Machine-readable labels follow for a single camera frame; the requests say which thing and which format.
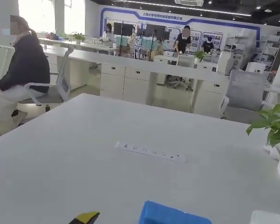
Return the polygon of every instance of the white pants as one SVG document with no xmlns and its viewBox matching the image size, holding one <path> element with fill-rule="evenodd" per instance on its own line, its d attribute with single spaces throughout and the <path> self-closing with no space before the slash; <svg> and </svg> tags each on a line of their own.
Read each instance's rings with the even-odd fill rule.
<svg viewBox="0 0 280 224">
<path fill-rule="evenodd" d="M 31 90 L 36 97 L 45 93 Z M 22 85 L 16 85 L 6 91 L 0 91 L 0 123 L 10 122 L 12 113 L 18 105 L 18 101 L 30 98 L 27 90 Z"/>
</svg>

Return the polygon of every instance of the ceiling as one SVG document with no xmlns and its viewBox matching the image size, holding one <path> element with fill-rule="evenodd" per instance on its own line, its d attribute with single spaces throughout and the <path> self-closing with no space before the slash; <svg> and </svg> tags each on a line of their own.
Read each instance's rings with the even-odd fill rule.
<svg viewBox="0 0 280 224">
<path fill-rule="evenodd" d="M 112 0 L 92 0 L 100 5 L 111 5 L 113 3 Z M 149 3 L 157 3 L 162 5 L 172 5 L 176 6 L 174 0 L 134 0 L 138 2 L 149 2 Z M 241 14 L 251 14 L 252 16 L 233 16 L 230 14 L 222 14 L 222 13 L 212 13 L 212 12 L 201 12 L 191 9 L 179 9 L 179 8 L 169 8 L 163 6 L 151 6 L 151 5 L 141 5 L 137 3 L 123 3 L 114 1 L 114 6 L 125 7 L 125 8 L 136 8 L 139 9 L 140 6 L 143 10 L 149 11 L 157 11 L 157 12 L 168 12 L 169 9 L 171 13 L 174 14 L 183 14 L 183 15 L 192 15 L 192 16 L 200 16 L 202 13 L 203 17 L 214 18 L 214 19 L 222 19 L 222 20 L 233 20 L 242 21 L 242 22 L 250 22 L 256 24 L 264 24 L 267 23 L 271 26 L 279 26 L 280 27 L 280 0 L 212 0 L 212 3 L 209 4 L 209 0 L 204 0 L 203 9 L 211 9 L 217 11 L 225 11 L 232 13 L 241 13 Z M 266 13 L 265 10 L 272 10 L 271 13 Z"/>
</svg>

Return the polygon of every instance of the power strip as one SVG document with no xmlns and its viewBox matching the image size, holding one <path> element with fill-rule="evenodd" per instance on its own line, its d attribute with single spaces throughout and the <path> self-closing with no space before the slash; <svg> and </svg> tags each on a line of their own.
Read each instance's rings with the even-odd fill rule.
<svg viewBox="0 0 280 224">
<path fill-rule="evenodd" d="M 140 147 L 140 146 L 136 146 L 128 143 L 121 143 L 121 142 L 117 142 L 116 148 L 134 152 L 134 153 L 150 155 L 165 160 L 171 160 L 174 162 L 187 163 L 187 159 L 185 155 L 182 154 L 172 154 L 161 150 L 155 150 L 147 147 Z"/>
</svg>

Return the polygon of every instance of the air conditioner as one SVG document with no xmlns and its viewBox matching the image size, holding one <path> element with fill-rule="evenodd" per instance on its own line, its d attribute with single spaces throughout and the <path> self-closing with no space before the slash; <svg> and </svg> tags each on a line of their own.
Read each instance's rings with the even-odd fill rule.
<svg viewBox="0 0 280 224">
<path fill-rule="evenodd" d="M 176 4 L 185 5 L 185 6 L 203 6 L 204 0 L 175 0 Z"/>
</svg>

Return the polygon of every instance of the ceiling light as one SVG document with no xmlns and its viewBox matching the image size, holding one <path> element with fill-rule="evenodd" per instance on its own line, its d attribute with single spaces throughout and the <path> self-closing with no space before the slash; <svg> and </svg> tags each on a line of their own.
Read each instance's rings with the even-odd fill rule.
<svg viewBox="0 0 280 224">
<path fill-rule="evenodd" d="M 204 8 L 183 7 L 183 6 L 176 6 L 176 5 L 174 5 L 174 6 L 173 5 L 163 5 L 163 4 L 143 2 L 143 1 L 142 2 L 140 2 L 140 1 L 133 1 L 133 0 L 114 0 L 114 1 L 136 3 L 136 4 L 150 5 L 150 6 L 161 6 L 161 7 L 170 7 L 170 8 L 183 8 L 183 9 L 191 9 L 191 10 L 202 11 L 202 12 L 211 12 L 211 13 L 223 13 L 223 14 L 230 14 L 230 15 L 251 16 L 251 14 L 232 13 L 232 12 L 224 12 L 224 11 L 210 10 L 210 9 L 204 9 Z"/>
</svg>

